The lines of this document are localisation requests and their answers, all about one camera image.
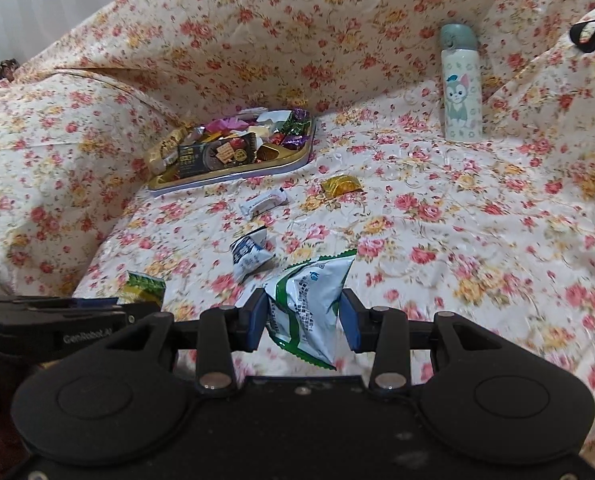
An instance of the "black strap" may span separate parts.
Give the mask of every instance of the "black strap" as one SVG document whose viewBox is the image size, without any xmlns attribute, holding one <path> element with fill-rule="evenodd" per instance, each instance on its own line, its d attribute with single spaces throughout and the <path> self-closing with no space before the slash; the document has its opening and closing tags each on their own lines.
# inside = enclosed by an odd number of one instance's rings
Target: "black strap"
<svg viewBox="0 0 595 480">
<path fill-rule="evenodd" d="M 590 20 L 589 22 L 576 23 L 571 27 L 571 30 L 569 32 L 571 41 L 575 43 L 577 48 L 579 48 L 585 54 L 595 52 L 595 32 L 591 34 L 591 37 L 588 41 L 580 41 L 581 32 L 584 30 L 584 27 L 586 27 L 589 23 L 595 23 L 595 20 Z"/>
</svg>

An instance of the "silver bolt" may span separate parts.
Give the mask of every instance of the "silver bolt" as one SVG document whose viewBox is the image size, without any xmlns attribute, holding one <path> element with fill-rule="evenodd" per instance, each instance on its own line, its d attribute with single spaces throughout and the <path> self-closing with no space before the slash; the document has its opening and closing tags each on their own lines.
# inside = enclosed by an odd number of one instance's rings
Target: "silver bolt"
<svg viewBox="0 0 595 480">
<path fill-rule="evenodd" d="M 396 390 L 406 384 L 406 377 L 395 372 L 386 372 L 375 378 L 375 384 L 383 390 Z"/>
<path fill-rule="evenodd" d="M 222 372 L 209 372 L 199 378 L 199 384 L 207 390 L 221 390 L 232 383 L 231 378 Z"/>
</svg>

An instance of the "snack tray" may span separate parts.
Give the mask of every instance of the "snack tray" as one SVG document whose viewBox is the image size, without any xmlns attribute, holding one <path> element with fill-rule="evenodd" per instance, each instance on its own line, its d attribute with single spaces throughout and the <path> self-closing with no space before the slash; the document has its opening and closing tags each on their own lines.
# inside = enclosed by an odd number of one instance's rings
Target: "snack tray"
<svg viewBox="0 0 595 480">
<path fill-rule="evenodd" d="M 311 125 L 306 134 L 308 140 L 301 150 L 291 152 L 291 150 L 287 150 L 282 146 L 264 143 L 258 150 L 258 153 L 264 151 L 271 157 L 274 155 L 274 152 L 277 152 L 276 157 L 261 162 L 246 164 L 245 166 L 239 166 L 238 168 L 209 171 L 208 173 L 175 180 L 175 174 L 178 169 L 177 163 L 175 163 L 161 175 L 154 176 L 148 183 L 148 189 L 152 196 L 161 196 L 173 191 L 218 184 L 236 178 L 267 176 L 297 170 L 308 162 L 309 155 L 311 155 L 311 149 L 313 148 L 313 136 L 315 135 L 315 130 L 315 121 L 311 118 Z"/>
</svg>

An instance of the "floral tablecloth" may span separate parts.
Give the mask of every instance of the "floral tablecloth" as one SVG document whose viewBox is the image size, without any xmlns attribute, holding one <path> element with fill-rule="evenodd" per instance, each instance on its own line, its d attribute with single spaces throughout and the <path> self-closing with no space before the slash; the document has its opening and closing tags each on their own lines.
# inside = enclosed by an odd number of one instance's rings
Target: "floral tablecloth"
<svg viewBox="0 0 595 480">
<path fill-rule="evenodd" d="M 109 296 L 137 270 L 194 319 L 288 264 L 357 248 L 346 286 L 365 304 L 454 310 L 595 395 L 595 52 L 567 37 L 584 15 L 595 0 L 117 0 L 0 83 L 0 281 Z M 481 38 L 480 144 L 441 133 L 437 31 L 451 21 Z M 149 195 L 148 146 L 252 105 L 318 115 L 308 165 Z M 341 173 L 363 190 L 325 198 L 320 182 Z M 287 206 L 242 218 L 238 203 L 276 187 Z M 276 258 L 235 283 L 229 244 L 261 225 Z M 337 355 L 339 373 L 370 370 L 341 332 Z M 235 364 L 330 373 L 266 335 Z M 432 373 L 415 352 L 415 381 Z M 595 465 L 595 424 L 584 454 Z"/>
</svg>

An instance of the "water bottle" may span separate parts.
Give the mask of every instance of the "water bottle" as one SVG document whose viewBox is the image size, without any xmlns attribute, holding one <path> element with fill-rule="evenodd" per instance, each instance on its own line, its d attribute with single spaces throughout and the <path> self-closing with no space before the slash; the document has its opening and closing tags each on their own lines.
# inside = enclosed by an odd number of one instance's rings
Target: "water bottle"
<svg viewBox="0 0 595 480">
<path fill-rule="evenodd" d="M 470 27 L 444 25 L 442 81 L 444 82 L 444 136 L 453 142 L 482 140 L 482 76 L 477 38 Z"/>
</svg>

